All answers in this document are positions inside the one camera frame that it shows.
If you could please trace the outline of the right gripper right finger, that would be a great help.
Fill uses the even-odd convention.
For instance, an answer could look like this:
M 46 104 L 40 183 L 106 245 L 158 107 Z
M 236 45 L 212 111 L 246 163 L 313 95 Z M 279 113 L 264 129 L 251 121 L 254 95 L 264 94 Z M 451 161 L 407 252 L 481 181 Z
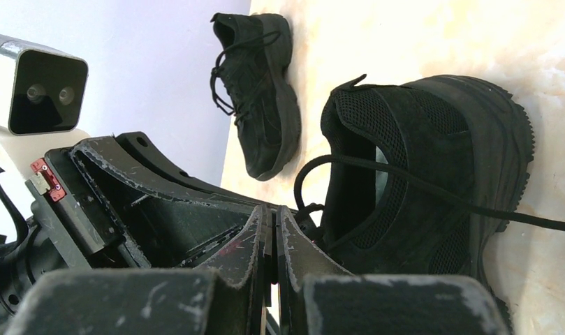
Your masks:
M 495 300 L 466 276 L 354 275 L 276 217 L 282 334 L 507 334 Z

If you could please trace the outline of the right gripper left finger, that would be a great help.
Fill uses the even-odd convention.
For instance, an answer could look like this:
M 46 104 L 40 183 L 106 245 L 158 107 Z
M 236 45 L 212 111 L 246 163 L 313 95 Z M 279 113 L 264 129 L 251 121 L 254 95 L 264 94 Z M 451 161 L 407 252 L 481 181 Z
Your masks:
M 63 269 L 28 291 L 8 334 L 264 334 L 269 210 L 186 269 Z

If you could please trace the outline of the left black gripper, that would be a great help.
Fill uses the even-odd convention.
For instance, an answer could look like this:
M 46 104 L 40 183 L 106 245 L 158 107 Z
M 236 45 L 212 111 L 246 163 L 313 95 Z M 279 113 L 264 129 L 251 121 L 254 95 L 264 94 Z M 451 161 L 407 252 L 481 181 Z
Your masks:
M 51 150 L 25 185 L 29 218 L 0 184 L 17 233 L 14 242 L 0 234 L 0 324 L 56 269 L 196 267 L 234 246 L 261 205 L 190 177 L 141 132 Z

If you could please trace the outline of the black shoe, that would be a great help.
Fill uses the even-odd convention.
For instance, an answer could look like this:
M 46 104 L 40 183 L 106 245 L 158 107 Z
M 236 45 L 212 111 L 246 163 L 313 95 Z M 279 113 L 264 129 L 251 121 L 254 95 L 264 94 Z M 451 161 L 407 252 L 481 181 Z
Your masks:
M 291 28 L 273 13 L 216 13 L 211 22 L 223 48 L 211 70 L 212 100 L 234 118 L 248 175 L 267 181 L 283 170 L 300 143 L 298 99 L 286 81 Z
M 534 132 L 507 90 L 464 75 L 399 86 L 335 88 L 321 131 L 330 153 L 295 180 L 298 223 L 354 275 L 466 276 L 492 296 L 483 254 L 512 222 L 565 232 L 565 222 L 517 213 L 534 157 Z

